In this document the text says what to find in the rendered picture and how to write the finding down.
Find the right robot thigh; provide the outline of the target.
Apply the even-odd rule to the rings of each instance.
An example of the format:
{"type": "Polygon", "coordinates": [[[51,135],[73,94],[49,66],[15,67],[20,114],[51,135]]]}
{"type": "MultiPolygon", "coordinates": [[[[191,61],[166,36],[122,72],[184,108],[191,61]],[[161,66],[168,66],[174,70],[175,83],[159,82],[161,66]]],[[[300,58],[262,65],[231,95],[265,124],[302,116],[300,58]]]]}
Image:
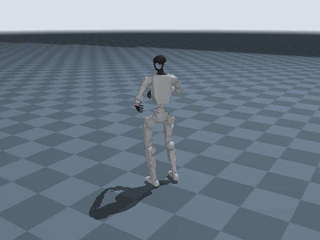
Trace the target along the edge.
{"type": "Polygon", "coordinates": [[[175,117],[169,113],[168,114],[168,120],[163,123],[164,127],[164,136],[165,136],[165,148],[166,150],[172,150],[173,149],[173,143],[172,143],[172,136],[173,136],[173,129],[175,122],[175,117]]]}

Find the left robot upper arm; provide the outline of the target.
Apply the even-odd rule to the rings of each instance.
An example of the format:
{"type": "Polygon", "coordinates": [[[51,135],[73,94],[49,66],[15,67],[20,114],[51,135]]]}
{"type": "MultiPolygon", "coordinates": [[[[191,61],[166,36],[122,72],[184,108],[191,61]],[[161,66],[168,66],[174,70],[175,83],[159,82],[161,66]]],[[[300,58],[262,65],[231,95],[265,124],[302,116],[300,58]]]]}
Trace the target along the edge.
{"type": "Polygon", "coordinates": [[[144,98],[143,94],[145,93],[148,87],[148,84],[151,84],[152,80],[153,80],[153,76],[147,76],[143,78],[141,86],[139,88],[139,92],[136,96],[137,101],[141,102],[143,100],[144,98]]]}

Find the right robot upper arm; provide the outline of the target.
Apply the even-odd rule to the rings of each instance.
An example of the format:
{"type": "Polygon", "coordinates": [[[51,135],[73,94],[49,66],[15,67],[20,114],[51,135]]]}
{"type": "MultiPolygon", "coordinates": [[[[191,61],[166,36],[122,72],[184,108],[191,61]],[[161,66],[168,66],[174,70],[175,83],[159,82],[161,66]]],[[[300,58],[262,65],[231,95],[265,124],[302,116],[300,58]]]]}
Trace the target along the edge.
{"type": "Polygon", "coordinates": [[[180,94],[183,91],[183,88],[178,80],[173,74],[171,75],[172,77],[172,84],[176,87],[175,93],[180,94]]]}

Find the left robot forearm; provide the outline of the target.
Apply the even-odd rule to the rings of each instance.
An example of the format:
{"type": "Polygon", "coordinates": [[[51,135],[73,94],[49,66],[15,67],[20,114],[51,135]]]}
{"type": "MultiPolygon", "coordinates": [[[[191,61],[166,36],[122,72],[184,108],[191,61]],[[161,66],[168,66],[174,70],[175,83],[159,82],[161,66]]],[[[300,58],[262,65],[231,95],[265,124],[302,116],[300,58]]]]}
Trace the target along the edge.
{"type": "MultiPolygon", "coordinates": [[[[137,94],[137,95],[138,95],[138,94],[137,94]]],[[[139,107],[141,101],[136,100],[137,95],[135,96],[135,99],[134,99],[134,106],[138,106],[138,107],[139,107]]]]}

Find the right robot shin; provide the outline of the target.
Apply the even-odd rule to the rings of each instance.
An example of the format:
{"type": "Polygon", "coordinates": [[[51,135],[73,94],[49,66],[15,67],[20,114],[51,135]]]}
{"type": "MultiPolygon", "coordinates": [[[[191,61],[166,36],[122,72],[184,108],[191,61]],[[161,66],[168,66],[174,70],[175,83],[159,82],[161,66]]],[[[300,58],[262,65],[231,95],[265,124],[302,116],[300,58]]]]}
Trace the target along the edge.
{"type": "Polygon", "coordinates": [[[166,150],[167,151],[167,156],[168,160],[171,165],[172,169],[172,174],[174,175],[175,173],[177,174],[177,169],[176,169],[176,151],[175,151],[175,145],[174,142],[172,141],[173,144],[173,149],[172,150],[166,150]]]}

